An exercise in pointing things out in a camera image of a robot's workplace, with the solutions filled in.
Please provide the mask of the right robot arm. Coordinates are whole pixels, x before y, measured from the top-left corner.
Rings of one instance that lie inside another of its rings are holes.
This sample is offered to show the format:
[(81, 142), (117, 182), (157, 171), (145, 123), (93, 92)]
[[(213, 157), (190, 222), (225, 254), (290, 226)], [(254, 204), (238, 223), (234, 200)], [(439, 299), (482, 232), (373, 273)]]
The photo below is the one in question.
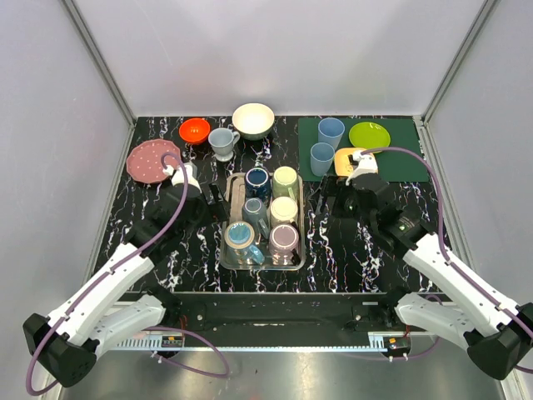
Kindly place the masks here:
[(378, 309), (388, 330), (422, 328), (454, 343), (486, 375), (505, 379), (532, 349), (532, 305), (518, 304), (447, 252), (435, 229), (395, 199), (376, 173), (325, 176), (320, 204), (334, 201), (335, 218), (363, 221), (377, 245), (433, 281), (457, 306), (449, 309), (404, 289), (389, 294)]

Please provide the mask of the lilac purple mug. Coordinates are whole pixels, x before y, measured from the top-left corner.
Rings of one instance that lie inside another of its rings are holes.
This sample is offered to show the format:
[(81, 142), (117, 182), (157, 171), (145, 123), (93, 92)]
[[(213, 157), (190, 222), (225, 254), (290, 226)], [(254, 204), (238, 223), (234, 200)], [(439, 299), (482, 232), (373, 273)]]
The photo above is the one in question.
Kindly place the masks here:
[(268, 248), (276, 266), (297, 266), (301, 257), (297, 251), (299, 233), (289, 224), (275, 226), (270, 233)]

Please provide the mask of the blue butterfly mug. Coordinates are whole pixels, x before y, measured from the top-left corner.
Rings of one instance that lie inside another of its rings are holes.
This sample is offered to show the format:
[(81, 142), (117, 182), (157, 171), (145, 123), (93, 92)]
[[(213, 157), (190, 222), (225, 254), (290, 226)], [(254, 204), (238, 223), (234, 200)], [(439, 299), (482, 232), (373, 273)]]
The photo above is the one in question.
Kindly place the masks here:
[(253, 226), (244, 221), (231, 223), (224, 234), (229, 258), (236, 265), (262, 265), (266, 258), (256, 245)]

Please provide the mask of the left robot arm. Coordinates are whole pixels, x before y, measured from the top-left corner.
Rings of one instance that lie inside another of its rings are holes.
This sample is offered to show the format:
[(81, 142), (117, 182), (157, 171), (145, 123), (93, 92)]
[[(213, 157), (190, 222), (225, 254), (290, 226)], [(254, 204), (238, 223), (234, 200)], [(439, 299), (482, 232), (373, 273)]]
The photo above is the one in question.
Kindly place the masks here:
[(167, 187), (153, 210), (133, 223), (113, 255), (83, 287), (48, 315), (34, 313), (23, 323), (32, 356), (27, 391), (33, 396), (40, 393), (32, 387), (36, 365), (69, 388), (84, 379), (107, 351), (136, 333), (193, 327), (193, 308), (159, 285), (114, 314), (108, 310), (174, 252), (189, 232), (228, 218), (229, 205), (217, 184)]

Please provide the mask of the cream white mug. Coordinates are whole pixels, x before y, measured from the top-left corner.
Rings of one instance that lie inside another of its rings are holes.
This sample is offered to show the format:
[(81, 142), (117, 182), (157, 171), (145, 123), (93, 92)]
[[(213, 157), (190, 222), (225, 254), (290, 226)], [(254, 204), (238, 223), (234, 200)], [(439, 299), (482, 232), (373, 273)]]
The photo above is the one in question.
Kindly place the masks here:
[(298, 215), (298, 206), (295, 200), (290, 197), (277, 197), (271, 202), (270, 222), (272, 227), (281, 224), (291, 224), (295, 222)]

